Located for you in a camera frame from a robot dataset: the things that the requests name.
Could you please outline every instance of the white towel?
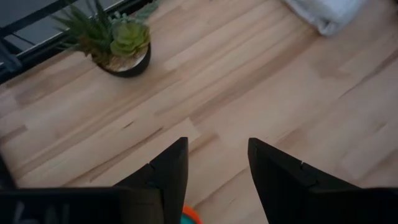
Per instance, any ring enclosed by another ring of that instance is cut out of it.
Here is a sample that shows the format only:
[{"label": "white towel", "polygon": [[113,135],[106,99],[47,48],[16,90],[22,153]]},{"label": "white towel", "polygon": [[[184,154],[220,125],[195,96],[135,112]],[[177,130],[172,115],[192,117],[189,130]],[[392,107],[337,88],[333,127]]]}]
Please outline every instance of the white towel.
[{"label": "white towel", "polygon": [[365,0],[283,0],[322,35],[333,35],[358,13]]}]

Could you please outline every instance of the wooden floor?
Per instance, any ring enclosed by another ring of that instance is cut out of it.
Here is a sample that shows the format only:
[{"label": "wooden floor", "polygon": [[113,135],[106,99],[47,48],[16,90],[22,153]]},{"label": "wooden floor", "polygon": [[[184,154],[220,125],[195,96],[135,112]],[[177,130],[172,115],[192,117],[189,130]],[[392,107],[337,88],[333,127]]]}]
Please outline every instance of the wooden floor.
[{"label": "wooden floor", "polygon": [[180,136],[204,223],[264,223],[257,137],[362,187],[398,185],[398,16],[369,0],[331,39],[278,0],[166,0],[139,78],[63,53],[0,86],[0,148],[21,187],[113,185]]}]

